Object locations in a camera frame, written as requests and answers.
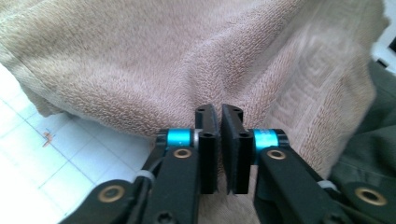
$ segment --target beige towel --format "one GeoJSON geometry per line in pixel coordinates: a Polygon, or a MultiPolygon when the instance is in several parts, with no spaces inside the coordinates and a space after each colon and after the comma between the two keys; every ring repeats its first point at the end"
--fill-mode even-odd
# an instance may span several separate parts
{"type": "MultiPolygon", "coordinates": [[[[0,63],[41,114],[127,133],[239,106],[246,127],[285,130],[326,176],[374,98],[382,12],[372,0],[0,0],[0,63]]],[[[200,222],[255,223],[250,198],[205,196],[200,222]]]]}

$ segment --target white tile floor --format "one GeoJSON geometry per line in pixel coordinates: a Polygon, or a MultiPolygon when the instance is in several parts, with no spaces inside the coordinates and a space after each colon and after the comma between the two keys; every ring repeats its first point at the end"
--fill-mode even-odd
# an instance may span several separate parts
{"type": "Polygon", "coordinates": [[[148,155],[143,137],[69,114],[43,118],[0,64],[0,223],[57,223],[96,185],[133,181],[148,155]]]}

